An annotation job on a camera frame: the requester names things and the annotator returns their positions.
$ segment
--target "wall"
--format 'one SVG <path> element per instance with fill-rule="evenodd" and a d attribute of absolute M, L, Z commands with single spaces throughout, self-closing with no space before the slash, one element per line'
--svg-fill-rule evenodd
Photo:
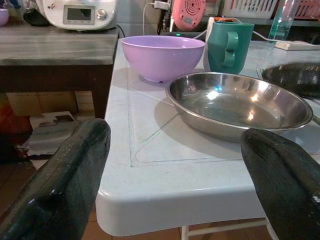
<path fill-rule="evenodd" d="M 142 35 L 143 10 L 152 0 L 117 0 L 116 18 L 125 35 Z M 148 5 L 145 10 L 145 32 L 156 34 L 160 10 Z"/>

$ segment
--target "green mug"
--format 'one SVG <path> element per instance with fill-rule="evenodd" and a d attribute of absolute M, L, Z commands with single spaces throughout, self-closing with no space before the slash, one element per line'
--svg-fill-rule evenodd
<path fill-rule="evenodd" d="M 245 65 L 254 24 L 215 22 L 207 41 L 212 72 L 238 74 Z"/>

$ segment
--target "plastic bowl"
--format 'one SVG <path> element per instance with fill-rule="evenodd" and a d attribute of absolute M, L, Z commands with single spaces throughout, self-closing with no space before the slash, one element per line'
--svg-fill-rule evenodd
<path fill-rule="evenodd" d="M 125 58 L 140 75 L 152 82 L 167 82 L 193 71 L 205 43 L 176 36 L 130 36 L 122 46 Z"/>
<path fill-rule="evenodd" d="M 4 26 L 9 20 L 9 12 L 7 9 L 0 8 L 0 27 Z"/>

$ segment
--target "mug handle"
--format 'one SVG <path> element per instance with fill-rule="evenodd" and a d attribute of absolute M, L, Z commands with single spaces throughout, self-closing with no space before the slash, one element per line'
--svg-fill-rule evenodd
<path fill-rule="evenodd" d="M 235 64 L 235 51 L 239 43 L 239 35 L 236 31 L 228 31 L 228 41 L 224 50 L 224 62 L 222 65 L 225 67 L 232 67 Z"/>

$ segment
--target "plastic bottle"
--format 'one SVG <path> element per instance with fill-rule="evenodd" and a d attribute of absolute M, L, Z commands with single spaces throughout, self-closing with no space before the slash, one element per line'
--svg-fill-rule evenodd
<path fill-rule="evenodd" d="M 281 0 L 276 11 L 269 39 L 287 40 L 301 0 Z"/>

